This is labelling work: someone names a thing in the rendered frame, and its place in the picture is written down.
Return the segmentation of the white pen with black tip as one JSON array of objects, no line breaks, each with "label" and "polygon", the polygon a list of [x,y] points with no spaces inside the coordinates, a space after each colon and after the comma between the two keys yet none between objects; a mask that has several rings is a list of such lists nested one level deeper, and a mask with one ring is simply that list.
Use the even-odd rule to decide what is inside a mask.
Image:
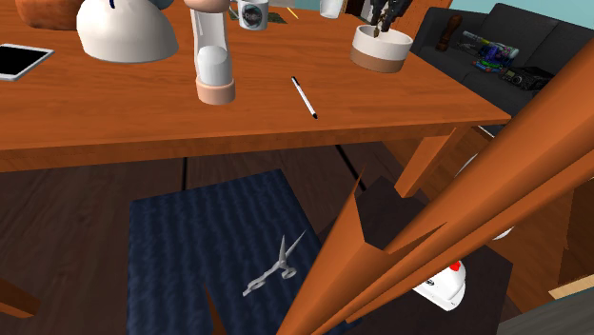
[{"label": "white pen with black tip", "polygon": [[307,96],[306,96],[305,92],[304,92],[304,91],[303,91],[303,89],[301,88],[301,85],[299,84],[299,82],[298,82],[297,78],[296,78],[296,77],[294,77],[294,76],[291,76],[291,78],[290,78],[290,79],[291,79],[291,81],[292,81],[292,83],[293,83],[294,87],[297,89],[298,93],[300,94],[300,96],[301,96],[301,98],[302,98],[302,100],[303,100],[304,104],[306,105],[306,107],[307,107],[307,109],[308,109],[309,113],[311,114],[311,116],[312,116],[314,119],[316,119],[316,120],[317,120],[317,119],[318,119],[318,114],[316,113],[316,111],[315,111],[315,109],[313,108],[312,104],[309,102],[309,100],[308,100],[308,98],[307,98]]}]

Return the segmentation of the grey metal scissors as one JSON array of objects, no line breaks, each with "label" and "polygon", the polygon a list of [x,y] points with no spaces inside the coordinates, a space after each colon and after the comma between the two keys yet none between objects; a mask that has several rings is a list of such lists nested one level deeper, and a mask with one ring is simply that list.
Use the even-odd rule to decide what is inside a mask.
[{"label": "grey metal scissors", "polygon": [[298,246],[299,242],[301,241],[305,233],[306,232],[303,231],[302,234],[292,243],[290,247],[286,246],[286,238],[282,237],[277,261],[261,276],[255,278],[247,284],[246,289],[242,292],[243,297],[247,297],[252,291],[255,291],[260,287],[264,286],[266,284],[266,279],[279,269],[282,269],[281,277],[284,280],[293,277],[297,273],[297,269],[288,264],[287,258],[295,249],[295,247]]}]

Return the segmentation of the dark blue rug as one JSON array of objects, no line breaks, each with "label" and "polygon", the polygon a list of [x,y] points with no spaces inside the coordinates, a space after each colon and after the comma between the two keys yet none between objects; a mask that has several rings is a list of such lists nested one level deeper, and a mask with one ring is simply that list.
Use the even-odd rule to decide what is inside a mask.
[{"label": "dark blue rug", "polygon": [[[305,231],[282,269],[247,284]],[[129,208],[127,335],[275,335],[321,243],[279,169],[137,200]]]}]

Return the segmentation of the white and tan potted plant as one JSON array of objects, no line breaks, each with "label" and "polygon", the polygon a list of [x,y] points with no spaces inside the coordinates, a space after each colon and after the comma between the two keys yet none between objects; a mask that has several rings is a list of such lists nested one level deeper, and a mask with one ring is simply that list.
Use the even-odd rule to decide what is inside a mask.
[{"label": "white and tan potted plant", "polygon": [[383,73],[398,72],[410,51],[413,39],[391,24],[402,17],[413,0],[371,0],[368,25],[355,30],[350,60],[364,68]]}]

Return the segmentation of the white mug with dark print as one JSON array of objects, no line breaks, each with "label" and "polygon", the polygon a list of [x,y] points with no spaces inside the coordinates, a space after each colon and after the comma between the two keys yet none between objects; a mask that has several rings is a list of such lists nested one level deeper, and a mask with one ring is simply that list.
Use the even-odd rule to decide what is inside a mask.
[{"label": "white mug with dark print", "polygon": [[240,27],[245,30],[267,28],[268,0],[238,0]]}]

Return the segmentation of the plain white cup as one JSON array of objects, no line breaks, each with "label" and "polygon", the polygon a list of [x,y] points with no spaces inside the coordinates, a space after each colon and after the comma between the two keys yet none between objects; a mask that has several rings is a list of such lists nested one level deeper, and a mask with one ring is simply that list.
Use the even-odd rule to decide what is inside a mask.
[{"label": "plain white cup", "polygon": [[342,11],[343,3],[344,0],[320,0],[320,15],[329,19],[338,18]]}]

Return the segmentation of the wooden table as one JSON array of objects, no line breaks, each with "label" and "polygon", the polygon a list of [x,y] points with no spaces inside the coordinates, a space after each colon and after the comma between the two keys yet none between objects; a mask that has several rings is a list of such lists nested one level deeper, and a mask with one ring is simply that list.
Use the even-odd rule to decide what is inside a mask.
[{"label": "wooden table", "polygon": [[[0,42],[53,49],[0,81],[0,172],[444,136],[508,115],[414,54],[386,74],[349,57],[359,20],[295,10],[263,31],[228,23],[235,100],[196,93],[188,8],[167,10],[179,43],[168,59],[114,64],[87,56],[73,31],[39,30],[0,0]],[[297,78],[318,119],[309,113]]]}]

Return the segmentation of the wooden chair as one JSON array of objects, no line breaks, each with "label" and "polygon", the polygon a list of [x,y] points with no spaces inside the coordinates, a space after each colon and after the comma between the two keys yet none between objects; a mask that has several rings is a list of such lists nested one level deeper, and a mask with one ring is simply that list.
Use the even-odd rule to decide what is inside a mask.
[{"label": "wooden chair", "polygon": [[348,198],[277,335],[325,335],[594,176],[594,39],[386,247]]}]

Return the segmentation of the white dome-shaped object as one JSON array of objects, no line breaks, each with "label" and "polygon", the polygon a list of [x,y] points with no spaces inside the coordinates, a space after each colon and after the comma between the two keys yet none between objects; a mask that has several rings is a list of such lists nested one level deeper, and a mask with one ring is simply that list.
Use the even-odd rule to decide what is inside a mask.
[{"label": "white dome-shaped object", "polygon": [[173,27],[150,0],[84,0],[76,15],[84,52],[112,63],[148,63],[178,51]]}]

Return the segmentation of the dark sofa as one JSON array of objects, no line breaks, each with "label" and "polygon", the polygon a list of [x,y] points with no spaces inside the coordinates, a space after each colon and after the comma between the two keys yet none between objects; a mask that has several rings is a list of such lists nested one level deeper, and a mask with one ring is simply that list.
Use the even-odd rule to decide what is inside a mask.
[{"label": "dark sofa", "polygon": [[517,115],[536,93],[473,66],[475,58],[456,47],[466,30],[517,48],[514,67],[536,67],[553,75],[594,38],[592,29],[502,3],[489,13],[429,9],[411,51],[511,116]]}]

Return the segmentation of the brown round object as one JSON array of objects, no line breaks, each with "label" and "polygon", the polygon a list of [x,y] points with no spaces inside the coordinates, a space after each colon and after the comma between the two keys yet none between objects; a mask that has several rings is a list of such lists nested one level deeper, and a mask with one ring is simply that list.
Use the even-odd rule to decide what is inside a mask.
[{"label": "brown round object", "polygon": [[28,26],[43,30],[76,30],[76,15],[84,0],[15,0]]}]

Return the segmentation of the white tablet with black screen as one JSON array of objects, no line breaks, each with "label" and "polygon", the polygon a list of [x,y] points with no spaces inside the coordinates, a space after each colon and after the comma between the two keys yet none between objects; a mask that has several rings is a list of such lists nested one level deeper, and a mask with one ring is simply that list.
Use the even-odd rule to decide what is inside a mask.
[{"label": "white tablet with black screen", "polygon": [[4,43],[0,45],[0,80],[17,81],[54,54],[53,49]]}]

